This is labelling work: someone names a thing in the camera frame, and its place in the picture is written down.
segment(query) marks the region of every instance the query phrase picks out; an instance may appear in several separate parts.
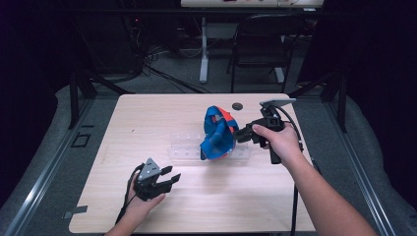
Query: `wire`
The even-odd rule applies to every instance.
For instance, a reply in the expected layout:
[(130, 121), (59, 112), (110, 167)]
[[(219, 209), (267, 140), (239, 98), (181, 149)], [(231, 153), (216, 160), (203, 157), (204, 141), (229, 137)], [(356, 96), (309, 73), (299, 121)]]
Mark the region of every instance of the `wire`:
[(207, 90), (206, 88), (202, 88), (202, 87), (198, 87), (198, 86), (195, 86), (195, 85), (192, 85), (192, 84), (189, 84), (189, 83), (186, 83), (186, 82), (184, 82), (184, 81), (181, 81), (181, 80), (178, 80), (178, 79), (176, 79), (176, 78), (174, 78), (174, 77), (172, 77), (172, 76), (170, 76), (170, 75), (167, 75), (167, 74), (165, 74), (165, 73), (163, 73), (163, 72), (160, 72), (160, 71), (158, 71), (158, 70), (156, 70), (155, 68), (153, 68), (153, 67), (151, 67), (150, 65), (148, 65), (148, 64), (145, 64), (144, 65), (144, 67), (145, 68), (147, 68), (148, 70), (149, 70), (149, 72), (150, 73), (152, 73), (152, 74), (154, 74), (154, 75), (157, 75), (157, 76), (160, 76), (160, 77), (162, 77), (162, 78), (164, 78), (165, 80), (167, 80), (168, 82), (170, 82), (172, 85), (174, 85), (173, 83), (176, 83), (176, 84), (178, 84), (178, 85), (180, 85), (180, 86), (182, 86), (182, 87), (185, 87), (185, 88), (187, 88), (187, 89), (190, 89), (190, 90), (192, 90), (192, 91), (194, 91), (194, 92), (196, 92), (196, 93), (205, 93), (205, 92), (207, 92), (207, 93), (211, 93), (209, 90)]
[(294, 130), (295, 130), (295, 133), (297, 133), (297, 138), (298, 138), (298, 144), (299, 144), (299, 146), (300, 146), (300, 149), (301, 150), (304, 150), (303, 149), (303, 143), (302, 143), (302, 141), (301, 141), (301, 135), (300, 135), (300, 131), (298, 130), (298, 128), (297, 128), (297, 125), (295, 125), (295, 122), (294, 122), (294, 120), (291, 118), (291, 116), (288, 114), (288, 112), (286, 112), (284, 109), (282, 109), (282, 107), (280, 107), (280, 106), (275, 106), (275, 108), (276, 109), (278, 109), (279, 111), (281, 111), (287, 118), (288, 118), (288, 120), (289, 120), (289, 122), (291, 123), (291, 125), (292, 125), (292, 127), (294, 128)]

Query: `wooden table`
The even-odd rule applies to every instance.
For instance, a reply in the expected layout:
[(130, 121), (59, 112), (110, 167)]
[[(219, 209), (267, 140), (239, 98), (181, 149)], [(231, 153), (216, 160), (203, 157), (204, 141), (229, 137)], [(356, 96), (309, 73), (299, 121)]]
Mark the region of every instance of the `wooden table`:
[[(249, 158), (218, 160), (170, 157), (172, 134), (204, 134), (207, 108), (230, 112), (240, 128), (262, 118), (260, 101), (286, 94), (129, 94), (122, 95), (95, 158), (78, 207), (73, 233), (102, 233), (116, 220), (134, 168), (151, 157), (173, 170), (159, 181), (181, 173), (171, 193), (137, 229), (142, 233), (217, 233), (289, 231), (293, 180), (282, 165), (272, 165), (269, 152), (247, 142)], [(240, 102), (243, 109), (232, 109)], [(283, 107), (297, 122), (291, 104)], [(305, 146), (304, 154), (310, 161)], [(315, 231), (299, 199), (297, 231)]]

